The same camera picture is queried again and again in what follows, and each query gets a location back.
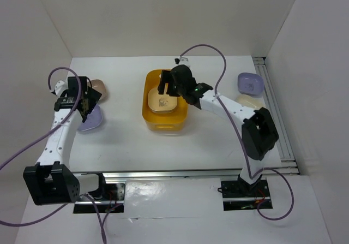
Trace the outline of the purple plate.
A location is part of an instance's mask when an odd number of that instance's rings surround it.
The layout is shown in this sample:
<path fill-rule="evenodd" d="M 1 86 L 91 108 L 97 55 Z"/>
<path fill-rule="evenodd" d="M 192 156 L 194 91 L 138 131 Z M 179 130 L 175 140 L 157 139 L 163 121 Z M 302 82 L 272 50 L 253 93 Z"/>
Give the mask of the purple plate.
<path fill-rule="evenodd" d="M 264 91 L 264 80 L 254 73 L 240 73 L 237 78 L 237 86 L 241 94 L 260 96 Z"/>
<path fill-rule="evenodd" d="M 103 121 L 103 113 L 101 107 L 97 104 L 92 112 L 88 114 L 85 122 L 81 123 L 78 127 L 79 132 L 86 132 L 91 129 L 97 128 L 102 124 Z"/>

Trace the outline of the brown square plate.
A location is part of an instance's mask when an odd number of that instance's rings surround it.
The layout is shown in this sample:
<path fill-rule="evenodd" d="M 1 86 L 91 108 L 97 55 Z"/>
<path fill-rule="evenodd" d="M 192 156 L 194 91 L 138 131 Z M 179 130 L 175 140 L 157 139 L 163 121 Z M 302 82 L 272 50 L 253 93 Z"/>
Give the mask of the brown square plate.
<path fill-rule="evenodd" d="M 88 85 L 98 91 L 99 93 L 101 93 L 101 97 L 99 99 L 100 102 L 103 102 L 106 98 L 107 98 L 107 95 L 108 95 L 108 92 L 107 92 L 107 88 L 104 84 L 104 82 L 102 80 L 99 80 L 99 79 L 94 79 L 94 80 L 91 80 Z"/>

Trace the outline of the cream square plate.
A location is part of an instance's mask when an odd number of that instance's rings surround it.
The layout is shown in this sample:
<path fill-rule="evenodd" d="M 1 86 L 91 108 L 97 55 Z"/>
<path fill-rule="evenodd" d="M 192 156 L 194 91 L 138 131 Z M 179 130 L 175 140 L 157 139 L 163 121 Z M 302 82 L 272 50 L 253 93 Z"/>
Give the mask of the cream square plate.
<path fill-rule="evenodd" d="M 159 94 L 157 88 L 148 92 L 148 106 L 155 114 L 170 113 L 178 105 L 177 97 L 170 97 L 168 94 Z"/>

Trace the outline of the beige square plate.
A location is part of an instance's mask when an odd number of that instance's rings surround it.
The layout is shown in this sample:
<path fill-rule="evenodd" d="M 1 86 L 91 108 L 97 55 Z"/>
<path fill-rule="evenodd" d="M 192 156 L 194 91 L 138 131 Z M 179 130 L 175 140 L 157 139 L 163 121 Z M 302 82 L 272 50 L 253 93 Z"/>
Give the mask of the beige square plate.
<path fill-rule="evenodd" d="M 258 99 L 253 98 L 246 94 L 239 95 L 234 101 L 243 106 L 256 109 L 256 110 L 259 110 L 260 108 L 264 107 L 264 104 L 261 103 Z"/>

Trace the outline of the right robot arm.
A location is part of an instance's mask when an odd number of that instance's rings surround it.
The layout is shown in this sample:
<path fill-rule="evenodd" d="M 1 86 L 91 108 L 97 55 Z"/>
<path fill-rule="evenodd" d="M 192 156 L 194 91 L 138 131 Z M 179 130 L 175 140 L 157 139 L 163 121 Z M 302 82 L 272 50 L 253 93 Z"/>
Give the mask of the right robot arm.
<path fill-rule="evenodd" d="M 279 140 L 268 109 L 252 109 L 217 92 L 206 83 L 197 83 L 189 67 L 181 64 L 162 70 L 159 94 L 182 97 L 187 104 L 230 121 L 242 146 L 245 165 L 238 175 L 238 190 L 244 196 L 256 191 L 266 158 Z"/>

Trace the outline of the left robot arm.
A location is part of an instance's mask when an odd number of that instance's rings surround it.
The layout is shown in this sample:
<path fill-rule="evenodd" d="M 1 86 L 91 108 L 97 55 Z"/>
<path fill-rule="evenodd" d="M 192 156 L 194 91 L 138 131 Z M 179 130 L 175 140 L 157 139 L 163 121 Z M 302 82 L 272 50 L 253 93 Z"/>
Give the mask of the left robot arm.
<path fill-rule="evenodd" d="M 107 195 L 101 173 L 73 174 L 70 154 L 78 128 L 93 111 L 101 93 L 92 88 L 88 77 L 69 77 L 55 87 L 58 99 L 45 148 L 34 166 L 27 166 L 23 178 L 36 205 L 75 203 L 89 194 L 96 200 Z"/>

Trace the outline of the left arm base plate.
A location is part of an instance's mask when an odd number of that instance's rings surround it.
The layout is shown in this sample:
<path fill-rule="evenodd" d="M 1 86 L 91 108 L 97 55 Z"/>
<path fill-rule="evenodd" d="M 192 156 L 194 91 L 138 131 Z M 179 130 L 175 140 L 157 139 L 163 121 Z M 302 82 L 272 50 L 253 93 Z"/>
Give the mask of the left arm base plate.
<path fill-rule="evenodd" d="M 89 192 L 88 196 L 95 202 L 101 214 L 123 213 L 125 199 L 125 182 L 106 183 L 100 189 Z M 92 214 L 95 208 L 86 196 L 80 197 L 74 204 L 74 214 Z"/>

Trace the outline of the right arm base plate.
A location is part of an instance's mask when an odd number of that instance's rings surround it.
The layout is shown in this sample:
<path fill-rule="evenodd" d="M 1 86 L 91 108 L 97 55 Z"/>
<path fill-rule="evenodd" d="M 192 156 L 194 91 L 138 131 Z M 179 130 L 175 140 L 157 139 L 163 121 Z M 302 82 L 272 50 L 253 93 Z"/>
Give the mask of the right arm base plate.
<path fill-rule="evenodd" d="M 224 211 L 256 210 L 258 204 L 260 209 L 273 208 L 267 180 L 261 180 L 249 193 L 242 192 L 237 180 L 221 181 L 217 191 L 222 195 Z"/>

